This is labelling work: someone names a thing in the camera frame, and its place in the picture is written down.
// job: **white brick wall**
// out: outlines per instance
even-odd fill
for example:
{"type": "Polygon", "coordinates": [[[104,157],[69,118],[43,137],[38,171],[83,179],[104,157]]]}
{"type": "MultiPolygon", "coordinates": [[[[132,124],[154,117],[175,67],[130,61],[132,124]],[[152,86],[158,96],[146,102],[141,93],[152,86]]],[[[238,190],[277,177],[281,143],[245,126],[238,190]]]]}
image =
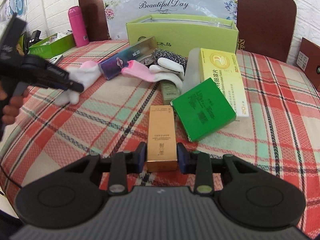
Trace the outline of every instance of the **white brick wall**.
{"type": "MultiPolygon", "coordinates": [[[[294,0],[297,21],[288,58],[294,64],[302,37],[320,45],[320,0],[294,0]]],[[[70,29],[67,10],[78,5],[78,0],[27,0],[28,30],[39,29],[43,35],[70,29]]]]}

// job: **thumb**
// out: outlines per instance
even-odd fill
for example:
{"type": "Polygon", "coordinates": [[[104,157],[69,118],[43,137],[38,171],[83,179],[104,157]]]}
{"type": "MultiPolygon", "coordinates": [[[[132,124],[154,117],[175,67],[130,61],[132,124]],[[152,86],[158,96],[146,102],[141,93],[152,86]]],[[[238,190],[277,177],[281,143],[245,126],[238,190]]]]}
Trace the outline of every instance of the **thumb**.
{"type": "Polygon", "coordinates": [[[3,90],[2,85],[0,83],[0,101],[5,100],[7,98],[7,93],[3,90]]]}

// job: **red plaid pattern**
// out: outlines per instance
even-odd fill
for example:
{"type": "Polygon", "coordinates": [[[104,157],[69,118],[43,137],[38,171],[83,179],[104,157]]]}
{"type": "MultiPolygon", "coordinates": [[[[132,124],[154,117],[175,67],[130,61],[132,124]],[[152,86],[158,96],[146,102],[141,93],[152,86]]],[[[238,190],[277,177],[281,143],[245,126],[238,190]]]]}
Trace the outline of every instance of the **red plaid pattern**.
{"type": "MultiPolygon", "coordinates": [[[[61,67],[101,61],[127,46],[100,41],[73,49],[61,67]]],[[[250,117],[233,122],[198,143],[190,143],[179,120],[176,136],[188,149],[216,157],[231,153],[300,188],[307,207],[298,225],[310,237],[320,233],[320,96],[303,72],[293,66],[245,51],[237,52],[250,117]]],[[[52,104],[60,91],[33,88],[17,123],[8,128],[1,155],[5,171],[25,185],[87,154],[112,155],[134,150],[148,136],[150,105],[161,105],[158,84],[118,76],[103,77],[75,106],[52,104]]],[[[215,187],[222,187],[215,174],[215,187]]],[[[101,188],[106,188],[104,175],[101,188]]],[[[0,175],[11,203],[18,188],[0,175]]],[[[193,187],[194,175],[179,171],[129,176],[133,185],[193,187]]]]}

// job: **wooden headboard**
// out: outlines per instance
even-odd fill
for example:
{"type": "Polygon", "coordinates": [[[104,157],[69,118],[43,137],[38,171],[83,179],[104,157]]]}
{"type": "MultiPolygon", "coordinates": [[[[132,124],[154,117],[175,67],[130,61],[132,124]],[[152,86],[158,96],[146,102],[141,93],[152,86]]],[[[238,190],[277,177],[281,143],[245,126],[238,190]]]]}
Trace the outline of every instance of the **wooden headboard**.
{"type": "MultiPolygon", "coordinates": [[[[90,41],[109,39],[102,0],[79,0],[90,41]]],[[[287,61],[297,7],[293,0],[238,0],[240,49],[287,61]]]]}

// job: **human hand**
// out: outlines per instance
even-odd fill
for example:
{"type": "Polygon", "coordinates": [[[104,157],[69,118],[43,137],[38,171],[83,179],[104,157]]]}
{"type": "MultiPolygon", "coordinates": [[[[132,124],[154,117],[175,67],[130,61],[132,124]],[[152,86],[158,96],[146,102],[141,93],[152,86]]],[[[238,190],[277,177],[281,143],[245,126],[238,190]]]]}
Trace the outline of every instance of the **human hand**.
{"type": "MultiPolygon", "coordinates": [[[[27,97],[29,94],[28,90],[25,90],[22,96],[12,97],[7,106],[5,106],[2,110],[2,122],[6,125],[13,124],[16,121],[16,117],[19,114],[19,109],[23,105],[23,98],[27,97]]],[[[0,101],[5,100],[7,98],[7,93],[0,86],[0,101]]]]}

